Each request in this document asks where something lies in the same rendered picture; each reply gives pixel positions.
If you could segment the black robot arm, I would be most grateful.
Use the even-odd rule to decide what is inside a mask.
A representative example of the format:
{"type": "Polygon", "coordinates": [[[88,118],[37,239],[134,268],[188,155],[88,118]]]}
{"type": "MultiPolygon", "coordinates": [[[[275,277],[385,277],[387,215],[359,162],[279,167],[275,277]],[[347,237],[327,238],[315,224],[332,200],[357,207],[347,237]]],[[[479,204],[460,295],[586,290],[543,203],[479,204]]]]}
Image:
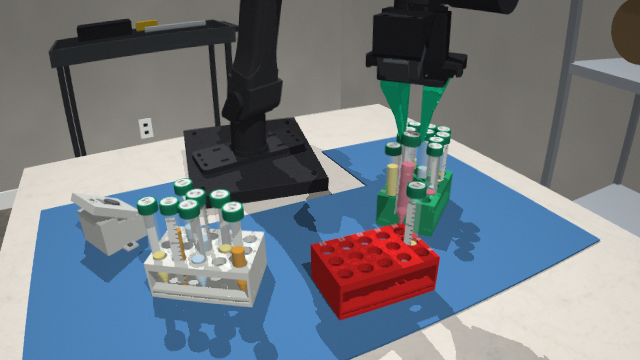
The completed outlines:
{"type": "MultiPolygon", "coordinates": [[[[380,76],[410,83],[419,79],[423,62],[444,64],[449,56],[452,11],[423,11],[423,6],[448,4],[510,14],[519,0],[394,1],[412,3],[412,10],[387,7],[373,15],[372,54],[380,76]]],[[[283,84],[276,57],[281,4],[282,0],[240,0],[237,49],[222,110],[222,117],[230,121],[231,141],[192,153],[204,175],[305,147],[291,128],[266,132],[265,113],[280,104],[283,84]]]]}

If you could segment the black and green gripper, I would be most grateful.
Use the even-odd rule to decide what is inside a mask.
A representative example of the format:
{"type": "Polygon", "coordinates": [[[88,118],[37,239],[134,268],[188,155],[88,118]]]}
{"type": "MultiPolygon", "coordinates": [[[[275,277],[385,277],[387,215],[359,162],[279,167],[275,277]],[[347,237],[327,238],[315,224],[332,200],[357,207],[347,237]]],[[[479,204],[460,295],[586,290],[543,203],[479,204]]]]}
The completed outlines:
{"type": "Polygon", "coordinates": [[[467,66],[467,55],[449,52],[444,64],[423,62],[419,79],[411,79],[410,83],[386,80],[380,76],[377,67],[377,80],[395,117],[399,138],[407,127],[410,84],[423,85],[420,137],[424,142],[433,112],[450,81],[450,78],[461,77],[467,66]],[[425,72],[426,71],[426,72],[425,72]],[[451,75],[449,75],[451,74],[451,75]],[[425,76],[428,75],[428,76],[425,76]],[[404,114],[404,119],[403,119],[404,114]],[[428,128],[427,128],[428,127],[428,128]]]}

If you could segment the white test tube rack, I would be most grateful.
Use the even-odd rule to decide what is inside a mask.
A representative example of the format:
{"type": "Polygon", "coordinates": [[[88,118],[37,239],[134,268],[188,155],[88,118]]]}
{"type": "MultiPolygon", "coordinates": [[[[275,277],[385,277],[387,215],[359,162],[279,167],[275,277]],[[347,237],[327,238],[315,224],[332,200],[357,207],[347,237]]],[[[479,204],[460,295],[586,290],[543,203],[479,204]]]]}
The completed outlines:
{"type": "Polygon", "coordinates": [[[154,260],[151,253],[144,263],[152,297],[253,307],[267,265],[264,232],[243,231],[245,253],[250,254],[246,255],[247,265],[242,268],[233,266],[231,252],[219,252],[217,229],[210,229],[210,233],[215,239],[212,250],[206,252],[204,263],[194,264],[189,250],[185,250],[184,261],[173,261],[166,231],[162,237],[166,258],[154,260]],[[169,274],[168,283],[163,283],[157,272],[173,274],[169,274]],[[178,283],[176,274],[189,275],[187,285],[178,283]],[[211,280],[208,278],[207,286],[201,287],[195,276],[211,280]],[[246,291],[240,290],[235,279],[247,281],[246,291]]]}

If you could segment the green tube rack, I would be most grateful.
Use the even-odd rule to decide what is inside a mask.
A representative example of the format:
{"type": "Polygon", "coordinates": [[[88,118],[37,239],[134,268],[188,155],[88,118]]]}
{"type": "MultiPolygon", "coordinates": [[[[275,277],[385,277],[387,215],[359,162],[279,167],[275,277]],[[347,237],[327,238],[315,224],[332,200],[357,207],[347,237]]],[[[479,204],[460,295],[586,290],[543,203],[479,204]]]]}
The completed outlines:
{"type": "MultiPolygon", "coordinates": [[[[417,177],[418,165],[414,172],[413,181],[419,181],[425,183],[426,179],[417,177]]],[[[420,235],[431,237],[439,219],[449,201],[451,183],[452,183],[452,171],[445,170],[444,180],[438,182],[438,188],[435,195],[426,195],[422,199],[421,216],[419,224],[420,235]],[[448,198],[449,197],[449,198],[448,198]]],[[[376,224],[381,226],[389,226],[395,223],[399,223],[397,212],[395,211],[396,196],[389,196],[386,194],[386,184],[377,194],[377,210],[376,210],[376,224]]]]}

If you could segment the blue bench mat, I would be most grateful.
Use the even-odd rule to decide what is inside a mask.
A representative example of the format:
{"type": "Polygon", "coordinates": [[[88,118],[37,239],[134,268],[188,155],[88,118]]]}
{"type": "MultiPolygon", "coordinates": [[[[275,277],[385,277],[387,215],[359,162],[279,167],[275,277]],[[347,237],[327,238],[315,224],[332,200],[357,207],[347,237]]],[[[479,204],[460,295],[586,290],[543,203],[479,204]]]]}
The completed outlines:
{"type": "Polygon", "coordinates": [[[435,290],[339,320],[311,277],[311,244],[385,227],[377,194],[396,137],[322,151],[365,186],[244,215],[266,242],[253,307],[152,297],[148,236],[108,256],[78,205],[41,210],[22,360],[350,360],[600,241],[448,154],[449,201],[432,236],[418,234],[440,256],[435,290]]]}

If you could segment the red tube rack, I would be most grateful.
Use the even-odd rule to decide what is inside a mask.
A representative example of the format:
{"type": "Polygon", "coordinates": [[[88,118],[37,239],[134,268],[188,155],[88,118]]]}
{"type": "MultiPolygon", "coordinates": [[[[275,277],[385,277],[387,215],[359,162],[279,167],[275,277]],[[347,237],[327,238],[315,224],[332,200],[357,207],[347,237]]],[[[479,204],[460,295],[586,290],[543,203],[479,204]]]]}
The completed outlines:
{"type": "Polygon", "coordinates": [[[440,256],[404,233],[397,223],[311,244],[311,277],[339,320],[435,290],[440,256]]]}

